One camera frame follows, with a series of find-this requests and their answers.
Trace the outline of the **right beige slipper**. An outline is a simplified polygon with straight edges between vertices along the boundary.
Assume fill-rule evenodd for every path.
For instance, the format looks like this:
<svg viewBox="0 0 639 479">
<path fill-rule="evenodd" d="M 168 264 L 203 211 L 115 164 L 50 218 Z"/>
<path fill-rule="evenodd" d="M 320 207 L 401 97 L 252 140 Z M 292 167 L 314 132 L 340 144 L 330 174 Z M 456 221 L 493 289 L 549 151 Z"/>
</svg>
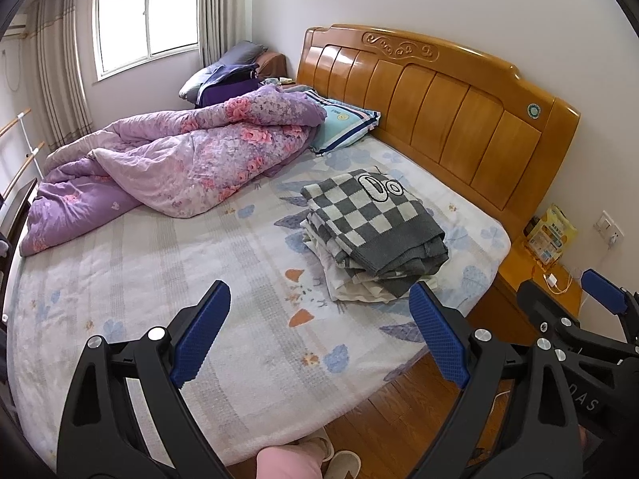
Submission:
<svg viewBox="0 0 639 479">
<path fill-rule="evenodd" d="M 341 450 L 328 464 L 324 479 L 356 479 L 362 468 L 359 455 L 353 451 Z"/>
</svg>

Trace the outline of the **beige slipper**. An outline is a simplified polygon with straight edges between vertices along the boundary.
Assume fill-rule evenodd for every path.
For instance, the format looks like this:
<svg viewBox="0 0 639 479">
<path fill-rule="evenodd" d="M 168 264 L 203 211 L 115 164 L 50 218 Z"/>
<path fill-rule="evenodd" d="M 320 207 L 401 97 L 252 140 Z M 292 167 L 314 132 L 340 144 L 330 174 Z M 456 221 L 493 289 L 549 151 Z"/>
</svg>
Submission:
<svg viewBox="0 0 639 479">
<path fill-rule="evenodd" d="M 329 462 L 335 455 L 335 448 L 331 442 L 328 433 L 324 427 L 314 430 L 310 435 L 304 436 L 295 441 L 295 444 L 302 444 L 303 447 L 307 447 L 309 444 L 313 444 L 318 448 L 319 454 L 321 454 L 321 462 Z"/>
<path fill-rule="evenodd" d="M 359 455 L 353 451 L 341 450 L 328 464 L 324 479 L 356 479 L 362 468 Z"/>
</svg>

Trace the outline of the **teal striped pillow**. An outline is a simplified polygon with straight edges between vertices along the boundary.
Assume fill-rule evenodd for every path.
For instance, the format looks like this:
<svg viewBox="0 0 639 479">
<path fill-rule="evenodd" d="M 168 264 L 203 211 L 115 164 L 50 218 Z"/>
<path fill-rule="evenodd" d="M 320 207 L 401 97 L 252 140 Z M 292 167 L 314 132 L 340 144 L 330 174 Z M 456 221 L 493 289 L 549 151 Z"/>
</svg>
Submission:
<svg viewBox="0 0 639 479">
<path fill-rule="evenodd" d="M 325 101 L 321 106 L 326 111 L 326 119 L 310 143 L 314 154 L 327 154 L 354 144 L 377 128 L 381 119 L 379 111 L 341 102 Z"/>
</svg>

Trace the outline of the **left beige slipper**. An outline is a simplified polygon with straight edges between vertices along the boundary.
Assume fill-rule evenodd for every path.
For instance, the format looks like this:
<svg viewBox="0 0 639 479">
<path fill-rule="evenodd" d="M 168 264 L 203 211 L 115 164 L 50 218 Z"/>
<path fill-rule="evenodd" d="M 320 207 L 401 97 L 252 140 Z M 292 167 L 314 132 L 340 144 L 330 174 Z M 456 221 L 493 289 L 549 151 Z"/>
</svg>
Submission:
<svg viewBox="0 0 639 479">
<path fill-rule="evenodd" d="M 295 444 L 302 444 L 303 447 L 307 447 L 309 444 L 313 444 L 318 448 L 319 454 L 321 454 L 321 462 L 329 462 L 335 455 L 335 448 L 331 442 L 328 433 L 324 427 L 314 430 L 310 435 L 304 436 L 295 441 Z"/>
</svg>

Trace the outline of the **wooden headboard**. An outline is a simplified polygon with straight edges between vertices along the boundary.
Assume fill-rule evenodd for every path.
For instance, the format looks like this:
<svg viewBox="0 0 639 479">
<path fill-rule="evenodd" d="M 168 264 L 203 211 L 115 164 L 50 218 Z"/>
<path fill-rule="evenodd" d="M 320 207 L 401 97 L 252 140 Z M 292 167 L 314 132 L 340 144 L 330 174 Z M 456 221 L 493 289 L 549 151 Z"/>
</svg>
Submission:
<svg viewBox="0 0 639 479">
<path fill-rule="evenodd" d="M 439 38 L 359 25 L 306 31 L 297 80 L 376 110 L 374 134 L 511 238 L 543 201 L 578 127 L 578 111 L 493 55 Z"/>
</svg>

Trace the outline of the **window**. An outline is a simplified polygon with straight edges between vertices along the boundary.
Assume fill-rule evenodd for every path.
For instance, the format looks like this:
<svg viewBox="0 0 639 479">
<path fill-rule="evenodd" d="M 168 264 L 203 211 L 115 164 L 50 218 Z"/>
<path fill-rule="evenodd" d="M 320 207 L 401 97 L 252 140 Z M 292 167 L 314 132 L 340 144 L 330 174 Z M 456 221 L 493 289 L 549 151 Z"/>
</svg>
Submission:
<svg viewBox="0 0 639 479">
<path fill-rule="evenodd" d="M 198 46 L 197 0 L 93 0 L 99 80 Z"/>
</svg>

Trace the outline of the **folded white garment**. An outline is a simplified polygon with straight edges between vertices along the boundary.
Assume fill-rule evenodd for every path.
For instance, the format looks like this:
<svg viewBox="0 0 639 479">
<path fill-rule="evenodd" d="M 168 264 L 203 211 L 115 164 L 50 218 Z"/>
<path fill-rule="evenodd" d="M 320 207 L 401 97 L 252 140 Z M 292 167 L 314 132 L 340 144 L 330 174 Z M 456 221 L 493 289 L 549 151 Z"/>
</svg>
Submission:
<svg viewBox="0 0 639 479">
<path fill-rule="evenodd" d="M 405 299 L 415 276 L 395 273 L 391 278 L 375 277 L 354 262 L 324 227 L 317 229 L 306 218 L 300 223 L 303 243 L 318 257 L 324 269 L 330 298 L 337 302 L 391 303 Z"/>
</svg>

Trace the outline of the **grey white checkered cardigan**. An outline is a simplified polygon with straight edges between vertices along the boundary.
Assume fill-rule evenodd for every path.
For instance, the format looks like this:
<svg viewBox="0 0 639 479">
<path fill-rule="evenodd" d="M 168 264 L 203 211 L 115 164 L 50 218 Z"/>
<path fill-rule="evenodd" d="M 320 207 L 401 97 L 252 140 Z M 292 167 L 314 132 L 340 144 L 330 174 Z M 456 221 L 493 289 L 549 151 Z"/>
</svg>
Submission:
<svg viewBox="0 0 639 479">
<path fill-rule="evenodd" d="M 357 169 L 306 185 L 301 195 L 306 218 L 375 277 L 403 273 L 418 281 L 448 261 L 444 230 L 395 178 Z"/>
</svg>

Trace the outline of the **grey curtain right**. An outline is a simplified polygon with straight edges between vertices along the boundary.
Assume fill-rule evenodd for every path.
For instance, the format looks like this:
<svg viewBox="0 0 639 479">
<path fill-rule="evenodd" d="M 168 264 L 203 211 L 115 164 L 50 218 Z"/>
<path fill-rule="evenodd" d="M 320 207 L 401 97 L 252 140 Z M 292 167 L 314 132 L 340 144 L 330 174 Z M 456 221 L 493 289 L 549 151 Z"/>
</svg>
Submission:
<svg viewBox="0 0 639 479">
<path fill-rule="evenodd" d="M 250 32 L 251 0 L 197 0 L 199 55 L 202 65 L 216 62 Z"/>
</svg>

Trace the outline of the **purple floral quilt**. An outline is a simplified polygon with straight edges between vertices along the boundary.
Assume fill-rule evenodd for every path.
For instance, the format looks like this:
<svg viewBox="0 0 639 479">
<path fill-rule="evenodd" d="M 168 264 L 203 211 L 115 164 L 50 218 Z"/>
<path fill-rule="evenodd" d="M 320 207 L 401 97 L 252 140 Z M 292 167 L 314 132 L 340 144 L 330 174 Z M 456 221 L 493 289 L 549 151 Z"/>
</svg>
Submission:
<svg viewBox="0 0 639 479">
<path fill-rule="evenodd" d="M 48 155 L 21 255 L 92 232 L 137 206 L 192 218 L 292 161 L 325 122 L 302 92 L 272 85 L 191 110 L 119 119 Z"/>
</svg>

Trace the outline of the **striped grey curtain left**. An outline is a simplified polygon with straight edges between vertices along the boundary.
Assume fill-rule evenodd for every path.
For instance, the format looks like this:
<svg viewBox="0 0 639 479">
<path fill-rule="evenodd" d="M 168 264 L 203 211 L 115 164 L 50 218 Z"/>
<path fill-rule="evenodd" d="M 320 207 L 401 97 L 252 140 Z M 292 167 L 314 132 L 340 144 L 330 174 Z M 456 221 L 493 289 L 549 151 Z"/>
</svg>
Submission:
<svg viewBox="0 0 639 479">
<path fill-rule="evenodd" d="M 26 80 L 50 150 L 92 132 L 77 38 L 77 0 L 34 0 L 27 8 Z"/>
</svg>

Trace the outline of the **wooden clothes rack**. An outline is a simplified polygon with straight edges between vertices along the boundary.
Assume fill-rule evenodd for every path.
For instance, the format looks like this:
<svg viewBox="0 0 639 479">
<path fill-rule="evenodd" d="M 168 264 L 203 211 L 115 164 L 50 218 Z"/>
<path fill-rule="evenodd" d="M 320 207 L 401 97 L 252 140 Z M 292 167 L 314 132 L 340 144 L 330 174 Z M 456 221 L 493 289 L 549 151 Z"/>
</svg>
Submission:
<svg viewBox="0 0 639 479">
<path fill-rule="evenodd" d="M 27 107 L 1 127 L 1 204 L 9 202 L 17 184 L 25 175 L 41 180 L 40 154 L 46 148 L 43 141 L 34 143 L 29 137 L 26 119 L 32 114 Z"/>
</svg>

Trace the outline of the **white air conditioner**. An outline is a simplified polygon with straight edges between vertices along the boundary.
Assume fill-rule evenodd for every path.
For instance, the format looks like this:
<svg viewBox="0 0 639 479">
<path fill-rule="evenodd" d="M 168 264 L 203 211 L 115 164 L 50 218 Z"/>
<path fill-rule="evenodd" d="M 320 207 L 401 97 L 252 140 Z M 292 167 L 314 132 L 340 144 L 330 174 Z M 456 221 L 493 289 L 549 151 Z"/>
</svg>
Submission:
<svg viewBox="0 0 639 479">
<path fill-rule="evenodd" d="M 27 27 L 27 15 L 25 13 L 17 13 L 10 21 L 10 24 L 4 32 L 3 39 L 22 39 L 25 37 Z"/>
</svg>

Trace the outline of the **wall power socket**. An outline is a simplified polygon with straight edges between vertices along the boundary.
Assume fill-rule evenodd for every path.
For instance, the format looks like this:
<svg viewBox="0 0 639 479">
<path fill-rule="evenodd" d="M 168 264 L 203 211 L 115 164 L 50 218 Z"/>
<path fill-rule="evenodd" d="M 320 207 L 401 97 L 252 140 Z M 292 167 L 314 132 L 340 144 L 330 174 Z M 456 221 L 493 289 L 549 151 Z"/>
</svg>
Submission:
<svg viewBox="0 0 639 479">
<path fill-rule="evenodd" d="M 615 247 L 624 239 L 624 232 L 615 223 L 607 211 L 602 211 L 599 218 L 593 224 L 593 228 L 598 232 L 608 247 Z"/>
</svg>

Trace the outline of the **yellow snack package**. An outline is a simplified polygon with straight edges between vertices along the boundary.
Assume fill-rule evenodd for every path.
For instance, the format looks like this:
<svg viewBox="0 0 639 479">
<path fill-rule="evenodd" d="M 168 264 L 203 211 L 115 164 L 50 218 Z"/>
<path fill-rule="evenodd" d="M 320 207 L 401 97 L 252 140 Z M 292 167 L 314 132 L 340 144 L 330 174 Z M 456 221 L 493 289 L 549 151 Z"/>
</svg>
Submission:
<svg viewBox="0 0 639 479">
<path fill-rule="evenodd" d="M 544 268 L 550 268 L 562 257 L 577 236 L 577 228 L 554 203 L 525 237 L 525 247 Z"/>
</svg>

